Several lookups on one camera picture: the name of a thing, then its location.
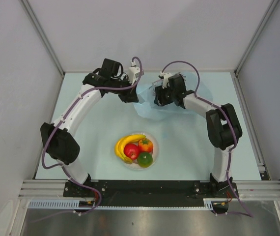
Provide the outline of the light blue plastic bag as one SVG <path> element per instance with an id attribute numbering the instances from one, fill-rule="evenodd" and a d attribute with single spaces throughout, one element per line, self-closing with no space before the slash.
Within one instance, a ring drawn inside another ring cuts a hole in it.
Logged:
<path id="1" fill-rule="evenodd" d="M 186 91 L 195 89 L 197 85 L 197 75 L 192 72 L 178 72 L 185 81 Z M 193 110 L 184 109 L 172 100 L 171 91 L 166 88 L 162 89 L 163 79 L 158 78 L 152 83 L 137 85 L 138 103 L 134 103 L 134 108 L 139 116 L 154 121 L 160 121 L 171 117 L 172 115 L 197 115 Z M 203 83 L 200 82 L 197 94 L 208 101 L 213 101 L 212 92 Z"/>

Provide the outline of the orange red fake peach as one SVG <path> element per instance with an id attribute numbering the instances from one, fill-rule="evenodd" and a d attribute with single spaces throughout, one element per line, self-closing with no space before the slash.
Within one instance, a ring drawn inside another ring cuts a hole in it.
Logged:
<path id="1" fill-rule="evenodd" d="M 153 151 L 153 143 L 148 138 L 143 138 L 138 141 L 138 148 L 140 152 L 152 152 Z"/>

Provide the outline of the yellow fake fruit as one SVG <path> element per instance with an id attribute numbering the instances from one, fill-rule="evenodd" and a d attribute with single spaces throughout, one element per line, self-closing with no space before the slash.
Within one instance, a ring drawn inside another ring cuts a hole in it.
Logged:
<path id="1" fill-rule="evenodd" d="M 114 152 L 122 161 L 126 164 L 132 164 L 133 161 L 124 154 L 124 148 L 127 144 L 133 143 L 136 144 L 140 139 L 145 138 L 144 134 L 131 134 L 125 137 L 122 137 L 115 145 Z"/>

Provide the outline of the red fake apple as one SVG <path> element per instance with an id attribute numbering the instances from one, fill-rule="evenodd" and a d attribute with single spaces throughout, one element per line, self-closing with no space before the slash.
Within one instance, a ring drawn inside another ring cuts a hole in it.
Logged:
<path id="1" fill-rule="evenodd" d="M 136 160 L 140 154 L 140 149 L 136 144 L 129 143 L 124 148 L 124 154 L 132 161 Z"/>

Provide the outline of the green fake fruit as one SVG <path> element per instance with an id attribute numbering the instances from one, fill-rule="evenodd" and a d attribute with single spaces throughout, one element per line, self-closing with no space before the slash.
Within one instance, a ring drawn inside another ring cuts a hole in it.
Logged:
<path id="1" fill-rule="evenodd" d="M 137 163 L 142 168 L 147 168 L 152 165 L 153 157 L 149 152 L 142 152 L 137 158 Z"/>

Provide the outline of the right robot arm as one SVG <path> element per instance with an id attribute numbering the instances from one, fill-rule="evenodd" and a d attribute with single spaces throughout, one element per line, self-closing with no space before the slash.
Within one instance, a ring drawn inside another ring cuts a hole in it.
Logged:
<path id="1" fill-rule="evenodd" d="M 155 87 L 154 103 L 165 106 L 174 103 L 183 109 L 192 110 L 206 119 L 208 138 L 215 148 L 214 166 L 210 173 L 209 191 L 221 197 L 232 187 L 230 174 L 232 153 L 243 131 L 232 104 L 217 105 L 187 90 L 181 74 L 161 72 L 160 86 Z"/>

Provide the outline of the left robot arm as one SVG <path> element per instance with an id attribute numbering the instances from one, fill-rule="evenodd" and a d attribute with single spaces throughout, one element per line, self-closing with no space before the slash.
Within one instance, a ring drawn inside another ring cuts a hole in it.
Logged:
<path id="1" fill-rule="evenodd" d="M 80 196 L 91 192 L 90 175 L 82 168 L 78 159 L 80 146 L 74 139 L 76 131 L 89 110 L 107 93 L 117 94 L 124 103 L 137 103 L 136 87 L 143 75 L 142 62 L 133 57 L 131 66 L 124 70 L 121 63 L 104 59 L 100 68 L 85 76 L 82 86 L 72 104 L 52 123 L 43 123 L 40 133 L 43 143 L 41 161 L 48 154 L 56 164 L 46 166 L 48 170 L 62 167 L 67 177 L 75 183 L 74 190 Z"/>

